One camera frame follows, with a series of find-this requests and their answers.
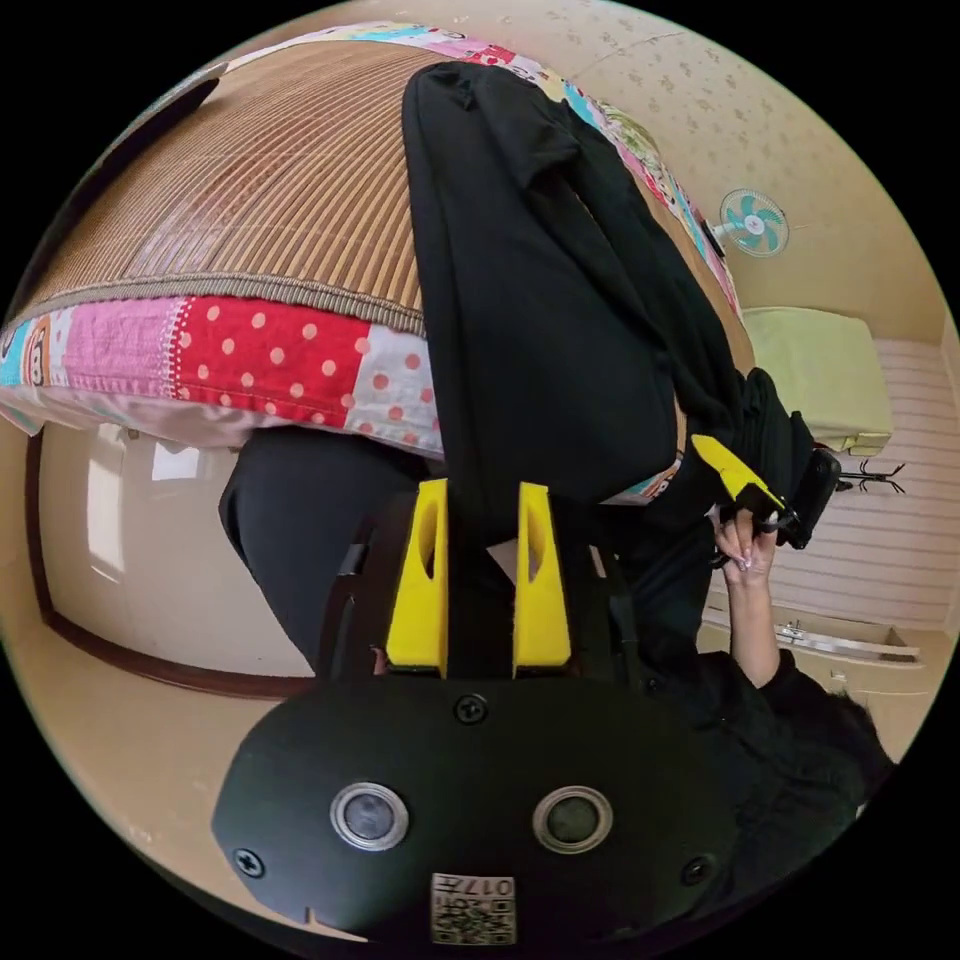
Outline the person's right hand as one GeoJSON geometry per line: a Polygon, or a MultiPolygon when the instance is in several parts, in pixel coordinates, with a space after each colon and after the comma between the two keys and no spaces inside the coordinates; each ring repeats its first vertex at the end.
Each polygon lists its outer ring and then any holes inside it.
{"type": "Polygon", "coordinates": [[[746,510],[727,519],[712,518],[715,546],[725,559],[722,573],[728,591],[769,593],[777,533],[761,528],[762,521],[746,510]]]}

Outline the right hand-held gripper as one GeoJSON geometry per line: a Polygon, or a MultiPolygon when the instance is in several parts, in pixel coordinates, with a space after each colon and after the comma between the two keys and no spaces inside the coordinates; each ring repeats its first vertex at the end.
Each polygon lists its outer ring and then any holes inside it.
{"type": "Polygon", "coordinates": [[[813,450],[797,489],[784,503],[718,440],[703,434],[693,434],[690,440],[700,460],[717,475],[729,504],[756,517],[755,534],[775,533],[778,546],[807,548],[840,482],[841,464],[832,452],[813,450]]]}

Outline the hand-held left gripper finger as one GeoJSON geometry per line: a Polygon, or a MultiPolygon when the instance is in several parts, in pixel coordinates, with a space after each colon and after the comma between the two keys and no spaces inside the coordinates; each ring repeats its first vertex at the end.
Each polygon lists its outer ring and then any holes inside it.
{"type": "Polygon", "coordinates": [[[522,483],[518,498],[513,674],[564,670],[572,657],[562,568],[548,488],[522,483]]]}

